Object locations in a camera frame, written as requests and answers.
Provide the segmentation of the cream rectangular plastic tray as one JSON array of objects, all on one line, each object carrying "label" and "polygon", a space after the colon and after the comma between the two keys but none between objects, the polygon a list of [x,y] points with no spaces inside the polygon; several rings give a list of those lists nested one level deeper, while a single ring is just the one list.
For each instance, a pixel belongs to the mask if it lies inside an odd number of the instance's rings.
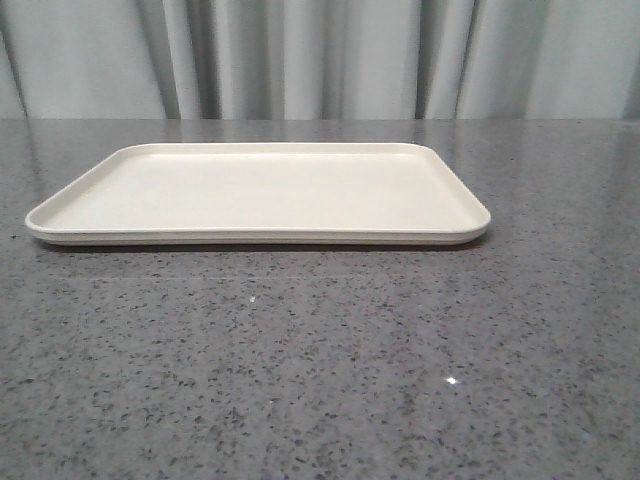
[{"label": "cream rectangular plastic tray", "polygon": [[409,143],[154,143],[120,149],[25,218],[58,245],[458,245],[489,210]]}]

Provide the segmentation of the grey pleated curtain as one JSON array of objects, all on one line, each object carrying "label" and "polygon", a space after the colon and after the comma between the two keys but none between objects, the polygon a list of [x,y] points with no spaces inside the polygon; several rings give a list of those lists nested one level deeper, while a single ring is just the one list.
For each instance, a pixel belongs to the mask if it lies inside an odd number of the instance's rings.
[{"label": "grey pleated curtain", "polygon": [[5,119],[635,118],[635,1],[5,1]]}]

